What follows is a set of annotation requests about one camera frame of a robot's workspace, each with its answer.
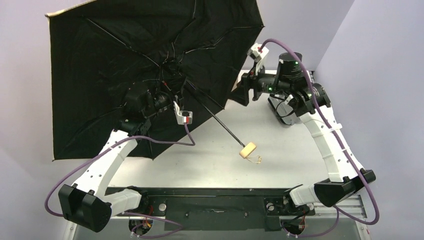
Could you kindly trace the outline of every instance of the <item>wire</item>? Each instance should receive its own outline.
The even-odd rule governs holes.
[[[305,65],[302,63],[302,61],[299,59],[299,57],[295,54],[295,52],[293,52],[286,44],[284,44],[283,42],[270,38],[265,40],[262,43],[262,46],[260,47],[259,51],[262,50],[263,47],[265,47],[265,45],[267,43],[275,43],[277,45],[279,45],[280,47],[282,47],[283,49],[285,49],[300,65],[300,68],[303,71],[303,74],[306,78],[306,83],[307,83],[307,87],[309,88],[309,91],[311,93],[314,92],[313,86],[312,86],[312,80],[311,80],[311,76],[309,74],[309,72],[306,70]],[[318,105],[318,101],[317,101],[317,97],[315,96],[315,94],[312,94],[312,102],[313,102],[313,106],[315,107],[316,111],[318,112],[319,116],[321,117],[322,121],[325,123],[325,125],[327,126],[327,128],[332,129],[333,127],[331,126],[331,124],[329,123],[329,121],[326,119],[326,117],[324,116],[323,112],[320,109],[320,106]],[[380,211],[379,211],[379,207],[377,205],[377,201],[376,198],[374,197],[373,192],[371,191],[370,185],[367,183],[367,181],[365,180],[364,176],[362,175],[361,171],[358,169],[358,167],[356,166],[356,164],[354,163],[354,160],[351,158],[350,154],[348,153],[348,151],[346,150],[345,145],[342,142],[342,139],[340,138],[339,134],[333,130],[331,131],[331,133],[334,135],[335,139],[337,140],[338,144],[340,145],[341,149],[343,150],[344,155],[346,156],[347,160],[349,161],[349,163],[352,165],[353,169],[355,170],[355,172],[357,173],[358,177],[360,178],[363,186],[365,187],[369,198],[372,202],[372,206],[374,207],[374,211],[375,211],[375,218],[372,221],[364,221],[362,219],[359,219],[343,210],[341,210],[337,205],[334,205],[333,207],[335,209],[337,209],[337,212],[341,212],[344,215],[348,216],[349,218],[365,224],[365,225],[374,225],[376,223],[378,223],[378,221],[380,220]]]
[[[192,88],[194,88],[195,90],[196,87],[194,85],[192,85],[189,81],[188,83],[191,85]],[[192,93],[189,89],[187,91],[210,115],[212,115],[212,117],[241,145],[244,147],[246,147],[246,145],[236,136],[234,135],[234,133],[206,106],[203,104],[202,101],[200,101],[200,99],[198,99],[194,93]]]
[[[152,206],[152,205],[150,205],[149,209],[150,209],[150,211],[148,212],[148,215],[150,216],[150,215],[152,215],[152,213],[153,213],[153,206]],[[152,226],[150,225],[150,223],[147,221],[147,218],[146,218],[146,217],[144,218],[143,223],[144,223],[145,225],[147,225],[149,228],[151,228],[151,227],[152,227]]]
[[[167,232],[167,233],[163,233],[163,234],[160,234],[160,235],[156,235],[156,236],[138,235],[137,237],[139,237],[141,239],[158,239],[158,238],[162,238],[162,237],[165,237],[165,236],[174,234],[174,233],[179,232],[179,231],[181,231],[183,229],[183,225],[179,224],[178,222],[171,221],[171,220],[168,220],[168,219],[164,219],[164,218],[160,218],[160,217],[156,217],[156,216],[149,216],[149,215],[145,215],[145,214],[141,214],[141,213],[136,213],[136,212],[125,212],[125,214],[126,215],[131,215],[131,216],[145,217],[145,218],[149,218],[149,219],[153,219],[153,220],[158,220],[158,221],[162,221],[162,222],[165,222],[165,223],[177,225],[179,227],[179,228],[177,228],[177,229],[175,229],[173,231],[170,231],[170,232]],[[142,225],[143,224],[139,224],[139,225],[133,227],[132,230],[131,230],[131,235],[130,236],[132,236],[133,233],[136,232],[137,228],[139,228]]]
[[[259,155],[256,155],[256,156],[251,156],[251,157],[246,157],[246,159],[249,161],[249,162],[251,162],[251,163],[254,163],[254,164],[260,164],[261,162],[262,162],[262,157],[261,156],[259,156]]]
[[[279,100],[281,100],[281,101],[277,104],[277,106],[275,107],[275,115],[277,116],[277,118],[279,118],[279,119],[283,119],[283,118],[285,118],[285,117],[288,117],[288,116],[292,115],[292,114],[295,112],[295,110],[293,109],[293,110],[291,110],[291,112],[287,113],[286,115],[284,115],[284,116],[280,116],[280,114],[278,113],[278,107],[279,107],[282,103],[284,103],[285,99],[282,99],[282,98],[280,98],[280,97],[274,97],[274,98],[275,98],[275,99],[279,99]]]
[[[129,141],[129,140],[133,140],[133,139],[144,139],[144,140],[148,140],[150,142],[153,142],[155,144],[177,144],[177,145],[185,145],[185,146],[195,146],[196,143],[193,140],[192,135],[190,134],[189,128],[187,127],[187,124],[184,124],[184,128],[185,128],[185,132],[187,133],[188,138],[190,138],[191,143],[185,143],[185,142],[179,142],[179,141],[158,141],[155,140],[153,138],[150,138],[148,136],[130,136],[127,138],[124,138],[120,141],[118,141],[117,143],[115,143],[114,145],[112,145],[110,148],[107,148],[106,150],[104,150],[103,152],[101,152],[99,155],[93,157],[91,160],[81,164],[79,167],[75,168],[74,170],[72,170],[70,173],[68,173],[66,176],[64,176],[62,179],[60,179],[54,186],[53,188],[50,190],[50,192],[47,194],[47,197],[44,201],[44,208],[45,210],[56,217],[63,217],[63,214],[54,212],[53,210],[50,209],[49,207],[49,199],[50,197],[52,197],[53,192],[59,187],[59,185],[61,185],[66,179],[68,179],[70,176],[72,176],[73,174],[75,174],[76,172],[78,172],[79,170],[81,170],[82,168],[94,163],[95,161],[99,160],[101,157],[103,157],[104,155],[106,155],[108,152],[110,152],[113,148],[118,147],[119,145]]]
[[[339,212],[339,210],[338,210],[338,209],[336,209],[336,211],[337,211],[337,217],[335,218],[335,222],[334,222],[333,226],[332,226],[332,227],[330,227],[329,229],[327,229],[326,231],[321,232],[321,233],[316,233],[316,234],[307,234],[307,235],[295,235],[295,234],[291,234],[291,233],[290,233],[289,231],[287,231],[285,228],[283,228],[283,229],[284,229],[284,231],[287,233],[287,237],[288,237],[288,236],[292,236],[292,237],[295,237],[295,238],[316,238],[316,237],[322,237],[322,236],[324,236],[324,235],[328,234],[329,232],[333,231],[333,230],[334,230],[334,228],[336,228],[337,224],[339,223],[339,219],[340,219],[340,212]]]
[[[270,211],[270,207],[277,207],[276,205],[269,205],[266,207],[266,213],[265,213],[265,226],[268,228],[268,230],[270,231],[280,231],[281,229],[283,229],[284,227],[286,227],[287,225],[291,225],[292,222],[296,221],[297,219],[301,218],[301,217],[305,217],[310,211],[303,211],[303,214],[296,216],[293,219],[290,219],[289,221],[283,222],[282,226],[280,226],[279,228],[270,228],[268,225],[268,212]]]
[[[274,94],[270,94],[269,95],[271,98],[273,98],[273,99],[278,99],[278,100],[281,100],[281,101],[285,101],[286,99],[284,99],[284,98],[281,98],[281,97],[278,97],[278,96],[275,96]]]
[[[304,223],[304,222],[305,222],[305,218],[306,218],[306,215],[304,215],[304,216],[303,216],[302,221],[300,221],[299,225],[301,225],[302,223]]]

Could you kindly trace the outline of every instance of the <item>bolt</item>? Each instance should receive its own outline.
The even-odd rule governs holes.
[[[167,205],[165,203],[159,204],[159,211],[163,212],[167,209]]]
[[[308,203],[307,207],[309,208],[309,210],[313,210],[314,209],[314,205],[312,203]]]
[[[266,205],[266,209],[268,209],[269,211],[274,211],[274,204],[272,204],[271,202],[270,202],[270,203],[268,203],[268,204]]]

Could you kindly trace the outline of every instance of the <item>white wall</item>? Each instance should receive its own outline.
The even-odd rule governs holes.
[[[422,239],[424,1],[356,0],[315,79],[359,161],[375,171],[374,240]]]
[[[308,70],[315,70],[324,56],[340,24],[354,0],[257,0],[265,27],[258,43],[274,38],[303,54]],[[276,70],[280,47],[270,43],[265,66]],[[251,69],[253,61],[247,59],[243,69]]]
[[[65,221],[48,215],[43,203],[54,183],[81,161],[51,162],[50,40],[44,14],[73,2],[0,0],[1,240],[58,240],[64,232]],[[52,207],[60,211],[57,194]]]

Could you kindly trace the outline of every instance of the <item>umbrella rib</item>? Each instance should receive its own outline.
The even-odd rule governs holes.
[[[197,51],[197,50],[215,49],[217,44],[219,44],[221,42],[221,40],[224,39],[224,37],[234,29],[255,29],[255,28],[262,28],[262,27],[263,26],[237,26],[237,27],[232,27],[232,28],[228,29],[214,44],[209,44],[209,45],[206,45],[206,46],[201,46],[199,48],[191,49],[191,50],[186,51],[185,53],[188,54],[188,53],[191,53],[191,52]]]
[[[120,42],[122,45],[125,46],[126,49],[128,49],[131,52],[136,53],[138,55],[142,55],[143,57],[147,58],[148,60],[150,60],[152,63],[154,63],[156,66],[159,67],[159,64],[157,64],[155,61],[153,61],[150,57],[148,57],[147,55],[143,54],[142,52],[139,52],[137,50],[134,50],[131,46],[129,46],[128,44],[126,44],[124,41],[122,41],[121,39],[119,39],[117,36],[113,35],[111,32],[109,32],[108,30],[106,30],[104,27],[100,26],[98,23],[94,22],[93,20],[91,20],[88,17],[86,17],[85,19],[87,19],[87,21],[89,21],[90,23],[92,23],[97,28],[101,29],[103,32],[107,33],[109,36],[111,36],[112,38],[114,38],[116,41]]]
[[[196,3],[197,3],[197,0],[194,0],[194,10],[193,10],[193,17],[192,17],[193,19],[195,18],[195,14],[196,14]]]
[[[81,126],[74,134],[73,134],[73,136],[72,136],[72,138],[71,139],[69,139],[67,142],[66,142],[66,145],[65,145],[65,147],[62,149],[62,151],[60,151],[58,154],[57,154],[57,156],[60,156],[60,155],[62,155],[63,154],[63,152],[67,149],[67,148],[69,148],[69,146],[72,144],[72,143],[74,143],[75,142],[75,140],[82,134],[82,133],[84,133],[86,130],[88,130],[89,128],[91,128],[92,126],[94,126],[94,125],[96,125],[99,121],[101,121],[104,117],[106,117],[107,115],[109,115],[109,114],[112,114],[112,113],[114,113],[116,110],[119,110],[119,109],[122,109],[123,107],[124,107],[125,105],[120,105],[120,106],[117,106],[117,107],[115,107],[114,109],[112,109],[112,110],[110,110],[110,111],[108,111],[108,112],[106,112],[106,113],[103,113],[102,115],[100,115],[100,116],[97,116],[97,117],[95,117],[95,118],[92,118],[92,119],[90,119],[90,120],[88,120],[87,121],[87,125],[83,125],[83,126]]]
[[[209,94],[207,94],[206,92],[204,92],[202,89],[195,87],[195,85],[190,81],[187,80],[188,84],[191,85],[191,87],[193,89],[195,89],[196,91],[199,91],[203,96],[207,97],[212,103],[216,104],[218,107],[224,109],[223,106],[221,106],[221,104],[219,104],[217,101],[215,101],[215,99],[213,99],[211,96],[209,96]]]

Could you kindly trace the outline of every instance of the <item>black umbrella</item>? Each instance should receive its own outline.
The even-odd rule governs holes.
[[[165,81],[181,94],[195,129],[211,117],[198,101],[215,114],[224,108],[263,28],[256,0],[96,0],[47,17],[56,160],[97,155],[139,82],[154,91]],[[186,135],[172,109],[151,124],[147,135],[159,141]],[[143,141],[130,156],[168,147]]]

